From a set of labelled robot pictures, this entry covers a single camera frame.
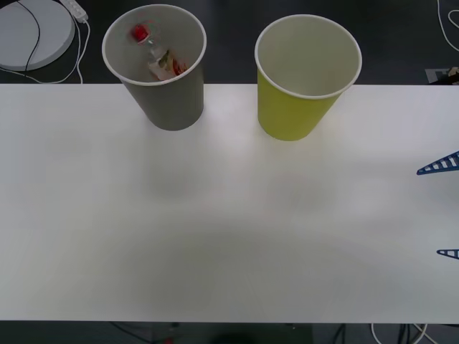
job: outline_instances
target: gray paper cup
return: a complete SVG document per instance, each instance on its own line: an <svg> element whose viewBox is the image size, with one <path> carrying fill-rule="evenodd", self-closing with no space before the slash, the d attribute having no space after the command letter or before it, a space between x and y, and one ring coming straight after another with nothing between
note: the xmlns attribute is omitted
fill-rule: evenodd
<svg viewBox="0 0 459 344"><path fill-rule="evenodd" d="M171 49L189 67L183 74L155 81L148 69L148 48L131 37L135 25L153 21L161 28L161 46ZM107 68L126 86L148 119L164 130L181 130L195 123L204 107L201 61L207 37L191 13L170 5L138 7L120 16L103 38Z"/></svg>

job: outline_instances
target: blue ladder-shaped object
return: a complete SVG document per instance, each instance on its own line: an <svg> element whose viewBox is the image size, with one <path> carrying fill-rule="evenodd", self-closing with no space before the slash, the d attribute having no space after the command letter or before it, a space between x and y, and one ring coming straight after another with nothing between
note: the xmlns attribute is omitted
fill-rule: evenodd
<svg viewBox="0 0 459 344"><path fill-rule="evenodd" d="M450 154L440 160L434 161L420 170L417 170L417 175L431 174L438 172L448 172L459 170L459 152Z"/></svg>
<svg viewBox="0 0 459 344"><path fill-rule="evenodd" d="M437 253L445 257L459 259L459 249L439 249Z"/></svg>

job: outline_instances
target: floor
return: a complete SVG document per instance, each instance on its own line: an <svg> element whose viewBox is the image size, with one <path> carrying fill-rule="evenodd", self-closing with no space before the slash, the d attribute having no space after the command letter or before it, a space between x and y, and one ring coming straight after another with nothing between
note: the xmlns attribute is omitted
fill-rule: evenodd
<svg viewBox="0 0 459 344"><path fill-rule="evenodd" d="M0 7L11 3L0 0ZM145 4L167 3L183 7L204 25L207 51L206 83L255 83L254 46L270 23L291 14L316 14L345 26L359 43L363 68L359 84L426 85L425 69L459 65L459 52L443 38L436 0L79 0L89 15L92 33L81 62L86 83L119 82L102 60L101 44L111 23L126 11ZM459 30L448 21L448 12L459 9L456 0L440 0L445 30L459 47ZM80 25L83 37L86 27ZM31 76L42 81L62 79L72 69L77 39L57 61ZM0 72L0 82L32 82ZM66 82L78 82L76 73Z"/></svg>
<svg viewBox="0 0 459 344"><path fill-rule="evenodd" d="M336 338L338 324L180 324L170 330L166 323L117 323L125 330L165 343L164 338L175 337L175 344L369 344L375 343L367 324L346 325L346 336ZM395 344L399 325L376 325L375 331L383 344ZM411 327L411 339L417 333ZM459 341L459 328L429 325L427 333L439 344ZM143 341L125 334L109 322L0 322L2 344L138 344ZM424 338L420 344L427 344Z"/></svg>

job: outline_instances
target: white round object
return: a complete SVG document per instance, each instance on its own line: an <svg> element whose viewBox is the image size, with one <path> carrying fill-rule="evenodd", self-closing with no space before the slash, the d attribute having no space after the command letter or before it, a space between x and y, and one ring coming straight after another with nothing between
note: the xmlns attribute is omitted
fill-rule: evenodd
<svg viewBox="0 0 459 344"><path fill-rule="evenodd" d="M48 65L72 43L75 25L61 4L52 0L21 0L40 25L40 42L27 70ZM33 16L14 2L0 9L0 67L24 71L38 38Z"/></svg>

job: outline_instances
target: cup rim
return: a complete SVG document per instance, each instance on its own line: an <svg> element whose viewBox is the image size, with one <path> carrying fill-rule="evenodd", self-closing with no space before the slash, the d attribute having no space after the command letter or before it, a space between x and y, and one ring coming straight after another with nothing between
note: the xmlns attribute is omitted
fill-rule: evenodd
<svg viewBox="0 0 459 344"><path fill-rule="evenodd" d="M266 75L265 71L261 67L260 60L258 59L258 47L260 45L261 39L263 38L263 36L265 36L266 32L268 32L273 26L275 26L276 24L278 24L280 22L283 22L285 20L289 20L289 19L292 19L292 18L299 18L299 17L301 17L301 18L316 18L316 19L328 22L329 24L332 24L335 27L338 27L341 31L343 31L344 34L346 34L351 39L351 41L354 43L354 45L356 47L356 50L358 52L359 66L357 67L357 71L356 71L356 74L354 75L354 78L352 78L350 83L347 84L346 86L344 86L343 88L341 88L340 90L335 91L335 92L330 93L330 94L327 94L327 95L302 95L300 93L296 93L296 92L292 92L292 91L286 90L285 88L277 85L274 81L271 80L271 78L269 78ZM361 61L362 61L362 58L361 58L361 50L360 50L359 44L357 43L356 39L351 35L351 33L349 31L347 31L343 26L341 26L340 24L334 22L333 20L324 18L322 16L314 16L312 14L294 14L292 16L284 16L283 18L280 18L280 19L278 19L276 21L273 21L271 24L269 24L267 27L265 27L265 29L261 32L260 36L258 36L257 44L255 45L255 62L257 63L257 68L260 71L260 73L262 74L262 76L273 87L277 88L279 91L287 93L288 95L292 95L293 97L302 98L302 99L317 100L317 99L326 99L326 98L334 97L336 95L340 95L342 92L344 92L345 90L350 88L356 82L357 77L359 77L360 72L361 72L361 63L362 63Z"/></svg>
<svg viewBox="0 0 459 344"><path fill-rule="evenodd" d="M183 72L182 74L180 75L177 75L176 77L173 77L171 79L167 79L167 80L164 80L164 81L154 81L154 82L142 82L142 81L135 81L135 80L131 80L131 79L128 79L127 77L124 77L122 76L121 74L119 74L118 72L116 72L112 66L110 65L110 63L108 62L107 60L107 56L105 54L105 45L107 43L107 37L108 35L110 34L110 32L112 31L113 27L122 19L124 18L125 16L128 16L131 12L134 12L134 11L138 11L139 9L142 9L142 8L145 8L145 7L153 7L153 6L161 6L161 7L171 7L171 8L174 8L174 9L178 9L179 11L182 11L186 14L188 14L191 18L194 19L194 21L199 25L199 27L201 28L201 31L202 31L202 36L204 38L204 42L203 42L203 45L202 45L202 51L201 51L201 54L198 56L198 59L194 62L194 64L189 68L187 69L185 72ZM118 17L111 25L110 27L108 28L107 32L105 33L104 37L103 37L103 41L102 41L102 57L103 57L103 61L105 63L105 66L107 66L107 68L120 80L122 81L125 81L129 84L132 84L132 85L138 85L138 86L161 86L161 85L166 85L166 84L169 84L171 82L174 82L174 81L177 81L177 80L180 80L182 77L185 77L187 76L189 73L191 73L196 67L197 65L201 62L202 60L202 57L204 56L204 53L206 52L206 48L207 48L207 35L206 35L206 30L204 29L204 27L202 26L202 23L199 21L199 19L196 18L196 16L194 14L192 14L191 12L187 11L186 9L182 9L181 7L178 7L178 6L173 6L173 5L167 5L167 4L152 4L152 5L145 5L145 6L140 6L140 7L136 7L134 9L131 9L130 11L127 11L125 14L121 15L120 17Z"/></svg>

